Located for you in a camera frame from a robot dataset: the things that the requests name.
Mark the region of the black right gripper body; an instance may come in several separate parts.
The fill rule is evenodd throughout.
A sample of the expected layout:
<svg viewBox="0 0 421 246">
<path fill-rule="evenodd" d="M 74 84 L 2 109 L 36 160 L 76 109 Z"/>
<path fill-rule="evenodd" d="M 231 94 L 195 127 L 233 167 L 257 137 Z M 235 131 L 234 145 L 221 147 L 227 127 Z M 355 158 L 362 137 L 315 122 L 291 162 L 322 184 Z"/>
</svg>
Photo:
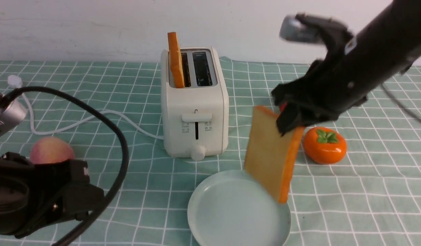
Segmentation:
<svg viewBox="0 0 421 246">
<path fill-rule="evenodd" d="M 368 100 L 366 92 L 356 91 L 354 82 L 339 78 L 338 65 L 354 47 L 354 35 L 339 21 L 305 14 L 295 16 L 302 24 L 318 30 L 327 52 L 324 59 L 312 62 L 304 76 L 277 85 L 271 92 L 274 104 L 297 104 L 303 124 L 335 121 L 343 112 Z"/>
</svg>

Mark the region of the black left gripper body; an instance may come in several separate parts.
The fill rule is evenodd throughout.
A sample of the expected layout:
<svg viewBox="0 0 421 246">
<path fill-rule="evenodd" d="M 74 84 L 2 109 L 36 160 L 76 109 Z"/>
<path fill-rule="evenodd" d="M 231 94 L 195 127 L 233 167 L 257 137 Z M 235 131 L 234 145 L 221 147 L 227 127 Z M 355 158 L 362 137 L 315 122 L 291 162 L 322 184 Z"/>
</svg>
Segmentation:
<svg viewBox="0 0 421 246">
<path fill-rule="evenodd" d="M 0 235 L 15 238 L 57 223 L 82 221 L 104 199 L 87 162 L 33 164 L 18 153 L 0 157 Z"/>
</svg>

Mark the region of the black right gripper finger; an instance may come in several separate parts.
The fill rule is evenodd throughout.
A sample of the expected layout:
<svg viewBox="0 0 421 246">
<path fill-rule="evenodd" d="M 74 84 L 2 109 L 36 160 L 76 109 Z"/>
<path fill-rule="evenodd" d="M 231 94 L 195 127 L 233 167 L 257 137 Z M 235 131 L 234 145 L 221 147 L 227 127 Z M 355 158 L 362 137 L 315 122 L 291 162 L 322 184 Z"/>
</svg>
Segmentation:
<svg viewBox="0 0 421 246">
<path fill-rule="evenodd" d="M 297 127 L 303 127 L 304 124 L 300 107 L 295 103 L 287 102 L 284 111 L 280 112 L 280 115 L 276 120 L 276 125 L 282 136 Z"/>
</svg>

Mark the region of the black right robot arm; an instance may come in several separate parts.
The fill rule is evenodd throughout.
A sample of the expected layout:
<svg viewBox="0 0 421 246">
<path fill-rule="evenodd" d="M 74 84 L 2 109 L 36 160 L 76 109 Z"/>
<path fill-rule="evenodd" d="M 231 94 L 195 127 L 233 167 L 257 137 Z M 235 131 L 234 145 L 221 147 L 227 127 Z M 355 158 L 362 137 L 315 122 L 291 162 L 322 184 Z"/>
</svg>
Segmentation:
<svg viewBox="0 0 421 246">
<path fill-rule="evenodd" d="M 359 33 L 331 18 L 287 15 L 280 38 L 326 47 L 324 59 L 312 62 L 304 76 L 271 92 L 284 135 L 297 127 L 336 121 L 359 107 L 368 94 L 421 57 L 421 0 L 394 0 Z"/>
</svg>

